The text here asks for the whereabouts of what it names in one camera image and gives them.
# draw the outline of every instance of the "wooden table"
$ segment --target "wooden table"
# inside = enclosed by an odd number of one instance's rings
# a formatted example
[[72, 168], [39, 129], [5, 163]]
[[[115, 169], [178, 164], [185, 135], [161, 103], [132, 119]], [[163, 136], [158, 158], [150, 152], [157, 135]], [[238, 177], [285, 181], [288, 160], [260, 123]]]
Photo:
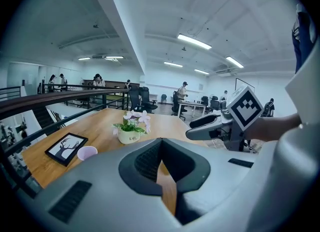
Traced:
[[200, 103], [195, 103], [195, 102], [183, 101], [183, 100], [179, 100], [178, 103], [179, 103], [179, 110], [178, 110], [178, 116], [177, 117], [180, 116], [181, 106], [191, 106], [191, 107], [193, 107], [192, 117], [194, 117], [196, 107], [203, 108], [202, 117], [205, 115], [206, 105], [203, 105], [203, 104], [200, 104]]
[[[73, 133], [88, 138], [86, 146], [94, 146], [98, 152], [105, 152], [125, 147], [113, 135], [112, 124], [122, 123], [125, 111], [112, 108], [103, 109], [72, 123], [43, 140], [37, 142], [22, 153], [23, 159], [36, 181], [45, 188], [65, 172], [77, 166], [81, 161], [75, 156], [67, 167], [59, 164], [45, 154], [45, 151], [67, 133]], [[177, 116], [148, 114], [151, 124], [151, 133], [141, 136], [140, 141], [156, 138], [172, 138], [185, 142], [198, 144], [204, 147], [203, 141], [190, 140], [186, 137], [189, 127]], [[172, 214], [176, 210], [177, 188], [163, 163], [158, 169], [157, 183], [162, 186], [162, 200]]]

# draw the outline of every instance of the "ceiling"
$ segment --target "ceiling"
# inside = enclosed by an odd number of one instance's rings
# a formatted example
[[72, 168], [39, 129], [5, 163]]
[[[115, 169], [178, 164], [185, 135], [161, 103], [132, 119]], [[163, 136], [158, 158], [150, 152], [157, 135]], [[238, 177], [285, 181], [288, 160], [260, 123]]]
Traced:
[[[74, 59], [132, 53], [98, 0], [30, 0], [25, 24], [57, 51]], [[174, 62], [215, 74], [294, 71], [291, 28], [296, 0], [145, 0], [143, 50], [147, 63]], [[210, 50], [177, 39], [178, 34], [211, 45]], [[225, 57], [244, 68], [238, 69]]]

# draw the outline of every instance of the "fluorescent light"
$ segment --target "fluorescent light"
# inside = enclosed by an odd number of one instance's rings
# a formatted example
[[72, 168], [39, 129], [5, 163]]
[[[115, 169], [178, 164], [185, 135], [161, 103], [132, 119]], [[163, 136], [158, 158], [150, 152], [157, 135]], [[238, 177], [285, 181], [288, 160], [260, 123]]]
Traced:
[[123, 56], [106, 56], [105, 59], [123, 59]]
[[182, 67], [183, 67], [182, 65], [174, 64], [174, 63], [170, 63], [170, 62], [164, 62], [164, 64], [176, 66], [176, 67], [179, 67], [179, 68], [182, 68]]
[[198, 41], [198, 40], [196, 40], [196, 39], [193, 39], [193, 38], [191, 38], [191, 37], [185, 36], [185, 35], [183, 35], [183, 34], [179, 34], [179, 35], [178, 35], [178, 39], [181, 39], [181, 40], [184, 40], [184, 41], [193, 43], [193, 44], [195, 44], [195, 45], [197, 45], [197, 46], [201, 46], [201, 47], [203, 47], [203, 48], [205, 48], [205, 49], [207, 49], [207, 50], [209, 50], [209, 49], [211, 48], [210, 45], [208, 45], [208, 44], [206, 44], [206, 43], [203, 43], [203, 42], [200, 42], [200, 41]]
[[204, 72], [204, 71], [201, 71], [201, 70], [198, 70], [198, 69], [195, 69], [194, 71], [197, 71], [197, 72], [200, 72], [200, 73], [203, 73], [203, 74], [209, 75], [209, 73]]
[[234, 65], [238, 66], [240, 69], [242, 69], [244, 67], [238, 61], [236, 61], [234, 58], [231, 58], [230, 56], [226, 57], [226, 59], [228, 61], [232, 62]]

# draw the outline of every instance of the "human arm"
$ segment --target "human arm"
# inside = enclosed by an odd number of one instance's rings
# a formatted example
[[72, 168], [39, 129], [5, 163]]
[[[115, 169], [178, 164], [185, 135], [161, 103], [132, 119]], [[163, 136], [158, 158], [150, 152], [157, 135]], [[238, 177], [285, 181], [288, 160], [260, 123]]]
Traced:
[[298, 113], [286, 117], [259, 117], [246, 131], [245, 138], [265, 142], [277, 141], [287, 131], [298, 127], [301, 119]]

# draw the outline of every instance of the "whiteboard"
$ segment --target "whiteboard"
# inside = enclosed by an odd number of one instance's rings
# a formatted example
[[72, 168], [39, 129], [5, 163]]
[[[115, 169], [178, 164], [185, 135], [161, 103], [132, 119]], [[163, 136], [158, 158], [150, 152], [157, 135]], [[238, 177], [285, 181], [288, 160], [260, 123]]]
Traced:
[[249, 84], [249, 83], [247, 83], [247, 82], [245, 82], [245, 81], [243, 81], [243, 80], [241, 80], [241, 79], [239, 79], [239, 78], [236, 78], [236, 79], [235, 79], [235, 87], [234, 87], [234, 90], [235, 90], [235, 91], [238, 90], [238, 89], [239, 89], [241, 86], [243, 86], [243, 85], [249, 86], [253, 92], [255, 92], [255, 90], [256, 90], [256, 88], [255, 88], [254, 86], [252, 86], [251, 84]]

